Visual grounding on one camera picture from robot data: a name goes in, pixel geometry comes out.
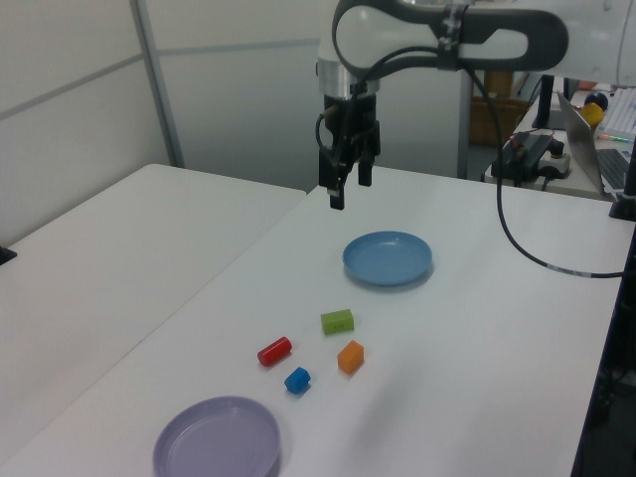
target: white wall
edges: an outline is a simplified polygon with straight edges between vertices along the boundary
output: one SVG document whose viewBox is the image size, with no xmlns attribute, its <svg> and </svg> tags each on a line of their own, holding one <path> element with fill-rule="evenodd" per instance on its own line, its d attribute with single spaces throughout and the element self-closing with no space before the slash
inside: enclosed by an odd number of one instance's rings
<svg viewBox="0 0 636 477">
<path fill-rule="evenodd" d="M 0 243 L 168 157 L 128 0 L 3 0 Z"/>
<path fill-rule="evenodd" d="M 305 191 L 317 185 L 318 1 L 140 0 L 186 167 Z M 469 95 L 461 74 L 383 80 L 377 164 L 463 175 Z"/>
</svg>

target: keyboard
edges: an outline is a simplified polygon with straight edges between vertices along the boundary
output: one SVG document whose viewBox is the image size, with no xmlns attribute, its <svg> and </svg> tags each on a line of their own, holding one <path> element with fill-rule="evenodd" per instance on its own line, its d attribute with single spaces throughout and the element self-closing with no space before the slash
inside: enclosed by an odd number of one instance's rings
<svg viewBox="0 0 636 477">
<path fill-rule="evenodd" d="M 625 176 L 629 163 L 616 149 L 597 149 L 596 157 L 601 175 L 612 189 L 625 187 Z"/>
<path fill-rule="evenodd" d="M 617 89 L 609 97 L 609 105 L 597 132 L 631 140 L 636 137 L 636 87 Z"/>
</svg>

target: cardboard box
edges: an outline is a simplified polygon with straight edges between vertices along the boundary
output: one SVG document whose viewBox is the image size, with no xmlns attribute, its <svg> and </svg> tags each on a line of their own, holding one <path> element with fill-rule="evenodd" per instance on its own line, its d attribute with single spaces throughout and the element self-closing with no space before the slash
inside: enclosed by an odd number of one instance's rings
<svg viewBox="0 0 636 477">
<path fill-rule="evenodd" d="M 484 86 L 497 96 L 510 96 L 513 87 L 513 72 L 485 72 Z"/>
<path fill-rule="evenodd" d="M 505 143 L 513 134 L 530 105 L 527 101 L 518 99 L 493 98 L 492 101 L 499 114 L 502 138 Z M 480 146 L 497 145 L 495 126 L 490 117 L 488 105 L 480 96 L 474 96 L 471 102 L 469 142 Z"/>
</svg>

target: blue cube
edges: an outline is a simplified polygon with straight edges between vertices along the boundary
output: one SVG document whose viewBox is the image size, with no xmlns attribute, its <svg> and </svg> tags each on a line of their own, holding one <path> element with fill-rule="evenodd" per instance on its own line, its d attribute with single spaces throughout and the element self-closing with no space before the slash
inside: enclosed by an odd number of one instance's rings
<svg viewBox="0 0 636 477">
<path fill-rule="evenodd" d="M 293 395 L 300 395 L 309 386 L 309 380 L 311 380 L 311 377 L 307 370 L 296 368 L 296 371 L 285 380 L 285 386 Z"/>
</svg>

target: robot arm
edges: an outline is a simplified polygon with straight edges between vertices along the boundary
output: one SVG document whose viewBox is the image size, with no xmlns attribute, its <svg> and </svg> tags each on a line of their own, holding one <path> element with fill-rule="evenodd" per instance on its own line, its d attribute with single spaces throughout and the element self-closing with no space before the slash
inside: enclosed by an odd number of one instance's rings
<svg viewBox="0 0 636 477">
<path fill-rule="evenodd" d="M 405 68 L 542 71 L 636 84 L 633 0 L 518 0 L 502 6 L 431 6 L 417 0 L 321 0 L 318 77 L 325 95 L 325 123 L 334 137 L 321 147 L 320 185 L 333 208 L 344 208 L 344 183 L 361 162 L 360 183 L 371 185 L 380 153 L 375 104 L 379 80 Z M 377 65 L 386 55 L 408 53 Z M 374 73 L 354 85 L 376 65 Z M 341 128 L 343 122 L 351 124 Z"/>
</svg>

